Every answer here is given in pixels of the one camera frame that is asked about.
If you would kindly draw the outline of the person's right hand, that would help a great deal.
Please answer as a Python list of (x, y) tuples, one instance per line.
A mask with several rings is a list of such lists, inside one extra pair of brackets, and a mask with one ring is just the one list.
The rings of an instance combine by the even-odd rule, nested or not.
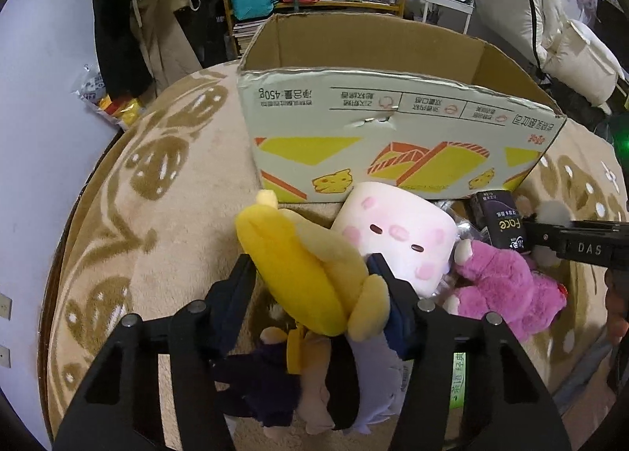
[(605, 308), (608, 312), (605, 328), (610, 343), (617, 346), (628, 331), (628, 321), (625, 319), (627, 303), (616, 289), (612, 270), (605, 273), (605, 284), (607, 285)]

